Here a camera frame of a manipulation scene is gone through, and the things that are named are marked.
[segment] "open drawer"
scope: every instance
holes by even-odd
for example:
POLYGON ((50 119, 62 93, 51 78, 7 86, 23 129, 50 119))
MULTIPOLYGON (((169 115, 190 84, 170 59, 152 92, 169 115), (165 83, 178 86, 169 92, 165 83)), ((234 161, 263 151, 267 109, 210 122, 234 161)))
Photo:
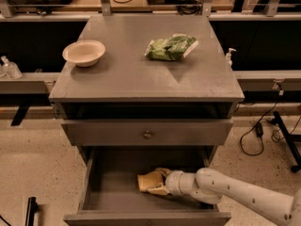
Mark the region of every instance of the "open drawer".
POLYGON ((158 167, 196 172, 206 166, 204 147, 91 147, 83 198, 69 225, 225 225, 230 213, 189 196, 139 191, 137 174, 158 167))
POLYGON ((64 120, 62 127, 72 145, 223 145, 232 120, 64 120))

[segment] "green chip bag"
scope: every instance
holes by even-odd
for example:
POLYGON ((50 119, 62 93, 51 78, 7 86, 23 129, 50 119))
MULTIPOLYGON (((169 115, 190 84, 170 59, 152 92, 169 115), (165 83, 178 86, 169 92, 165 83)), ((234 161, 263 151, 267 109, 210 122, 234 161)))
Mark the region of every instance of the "green chip bag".
POLYGON ((197 45, 198 41, 194 37, 174 34, 170 39, 152 40, 145 56, 158 60, 180 60, 185 58, 197 45))

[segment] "gray tabletop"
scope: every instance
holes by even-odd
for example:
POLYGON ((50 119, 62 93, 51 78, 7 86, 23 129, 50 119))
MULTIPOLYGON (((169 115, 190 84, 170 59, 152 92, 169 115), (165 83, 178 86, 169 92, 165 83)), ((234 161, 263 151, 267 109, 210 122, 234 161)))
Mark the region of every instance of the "gray tabletop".
POLYGON ((67 62, 50 95, 54 102, 233 102, 244 97, 203 16, 92 16, 78 40, 98 40, 105 54, 90 68, 67 62), (174 33, 199 45, 177 62, 144 56, 151 40, 174 33))

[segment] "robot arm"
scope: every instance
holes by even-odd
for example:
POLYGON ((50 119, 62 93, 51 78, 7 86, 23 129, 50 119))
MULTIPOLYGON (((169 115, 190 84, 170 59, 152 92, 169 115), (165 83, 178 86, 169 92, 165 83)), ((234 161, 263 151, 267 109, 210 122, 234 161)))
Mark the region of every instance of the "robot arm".
POLYGON ((199 169, 197 173, 172 170, 165 177, 165 190, 172 195, 189 195, 209 204, 219 203, 225 195, 276 225, 301 225, 301 189, 292 197, 208 168, 199 169))

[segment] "speckled floor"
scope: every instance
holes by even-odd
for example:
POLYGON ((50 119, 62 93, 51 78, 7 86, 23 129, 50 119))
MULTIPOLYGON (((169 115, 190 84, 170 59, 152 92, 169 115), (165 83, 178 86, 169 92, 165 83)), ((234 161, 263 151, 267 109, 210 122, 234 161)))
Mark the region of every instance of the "speckled floor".
MULTIPOLYGON (((294 160, 285 141, 275 143, 271 139, 275 126, 262 121, 263 154, 247 156, 239 147, 241 135, 271 106, 240 106, 230 136, 217 150, 211 168, 293 195, 301 187, 301 172, 290 171, 294 160)), ((301 115, 297 105, 276 109, 291 131, 301 115)), ((63 217, 76 212, 82 191, 86 166, 81 156, 68 142, 61 120, 53 120, 51 114, 45 116, 45 111, 29 111, 20 126, 11 127, 10 123, 10 115, 0 109, 0 215, 12 226, 24 225, 27 200, 35 196, 40 207, 35 225, 66 226, 63 217)), ((295 133, 301 134, 301 124, 295 133)), ((244 145, 255 153, 261 143, 254 132, 244 138, 244 145)), ((231 212, 227 226, 274 225, 227 197, 218 207, 231 212)), ((6 224, 0 220, 0 226, 3 225, 6 224)))

